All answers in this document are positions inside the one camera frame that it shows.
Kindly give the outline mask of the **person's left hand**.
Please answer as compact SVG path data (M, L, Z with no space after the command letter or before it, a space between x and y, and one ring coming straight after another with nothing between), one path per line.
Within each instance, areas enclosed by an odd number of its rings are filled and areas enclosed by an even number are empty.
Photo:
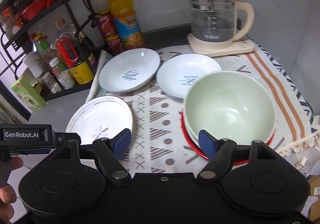
M11 166L12 170L16 170L23 167L23 160L20 157L12 157L7 164ZM1 188L1 219L5 223L11 223L10 220L14 215L14 209L11 204L15 203L16 200L16 192L10 184Z

